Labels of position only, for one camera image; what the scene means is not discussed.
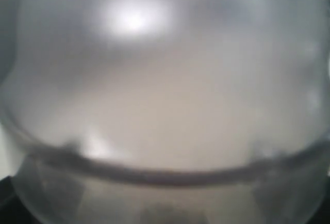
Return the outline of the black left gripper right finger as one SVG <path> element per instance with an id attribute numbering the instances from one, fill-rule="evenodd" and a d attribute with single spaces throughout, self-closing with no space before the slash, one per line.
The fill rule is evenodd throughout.
<path id="1" fill-rule="evenodd" d="M 329 179 L 326 185 L 325 198 L 313 216 L 313 224 L 329 224 Z"/>

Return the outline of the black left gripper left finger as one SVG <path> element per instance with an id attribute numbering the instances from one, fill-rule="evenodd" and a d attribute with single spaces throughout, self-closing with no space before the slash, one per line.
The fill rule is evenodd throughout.
<path id="1" fill-rule="evenodd" d="M 1 224 L 32 224 L 33 216 L 16 195 L 11 177 L 1 179 L 0 222 Z"/>

